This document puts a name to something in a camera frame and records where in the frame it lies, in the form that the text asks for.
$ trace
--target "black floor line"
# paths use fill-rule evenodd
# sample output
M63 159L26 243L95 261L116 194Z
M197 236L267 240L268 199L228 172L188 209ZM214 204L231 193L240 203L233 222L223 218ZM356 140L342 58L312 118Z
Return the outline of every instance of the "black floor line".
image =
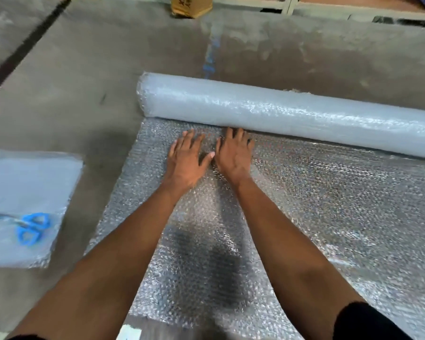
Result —
M30 50L36 43L43 37L46 31L57 20L65 8L71 3L71 0L64 0L60 2L52 13L41 22L38 27L23 41L23 43L9 56L2 64L0 64L0 86L6 78L17 68L22 60L27 56Z

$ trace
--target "scissor handle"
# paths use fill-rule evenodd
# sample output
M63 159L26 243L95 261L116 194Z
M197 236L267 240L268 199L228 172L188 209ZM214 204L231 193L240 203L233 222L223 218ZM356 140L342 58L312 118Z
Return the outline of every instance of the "scissor handle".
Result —
M45 230L50 227L50 215L44 212L36 212L22 217L22 221L30 228Z
M19 243L23 246L32 246L41 238L41 232L39 230L20 225L16 227L16 234Z

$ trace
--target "cardboard box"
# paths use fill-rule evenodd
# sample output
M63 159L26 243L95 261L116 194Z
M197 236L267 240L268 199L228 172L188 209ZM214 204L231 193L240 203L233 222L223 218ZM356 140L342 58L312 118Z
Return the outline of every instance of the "cardboard box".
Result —
M213 8L213 0L172 0L172 12L185 17L199 17Z

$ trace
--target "forearm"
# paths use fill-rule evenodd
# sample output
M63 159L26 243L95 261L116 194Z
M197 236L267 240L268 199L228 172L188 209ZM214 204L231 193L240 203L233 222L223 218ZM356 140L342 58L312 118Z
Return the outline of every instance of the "forearm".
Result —
M363 299L251 178L234 190L285 313L305 338L332 338L340 310Z
M12 335L114 339L179 197L176 189L159 187L37 303Z

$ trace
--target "finger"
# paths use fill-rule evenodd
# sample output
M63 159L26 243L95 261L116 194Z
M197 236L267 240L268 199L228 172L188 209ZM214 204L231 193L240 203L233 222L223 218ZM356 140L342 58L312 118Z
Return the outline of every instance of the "finger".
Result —
M227 128L227 133L225 135L225 138L233 138L233 129L231 127Z
M176 148L177 142L178 142L178 140L175 140L175 142L172 143L170 150L169 150L169 157L172 157L175 154L175 148Z
M184 138L183 146L181 148L190 149L190 146L192 145L192 137L194 134L195 134L195 131L193 129L190 129L190 131L187 132L187 135Z
M247 145L247 142L249 142L249 133L247 131L244 131L244 135L242 136L242 141L244 142L245 145Z
M254 141L254 140L251 140L251 141L249 142L249 144L247 145L247 147L248 147L250 150L253 150L253 148L255 147L255 141Z
M222 137L219 137L216 141L216 153L217 154L219 154L221 143L222 143Z
M242 140L242 136L244 135L244 130L242 128L238 129L238 132L236 133L236 137L238 140Z
M199 152L200 151L200 147L202 145L202 141L205 139L205 135L201 134L200 136L198 136L195 141L192 144L192 150Z
M202 163L200 165L200 167L202 167L203 169L203 172L205 172L208 166L211 164L211 161L213 160L215 155L216 153L212 151L203 158Z
M181 137L178 138L178 142L176 143L175 150L181 149L181 147L183 146L184 139L186 138L186 135L187 135L187 131L183 131L183 134L181 135Z

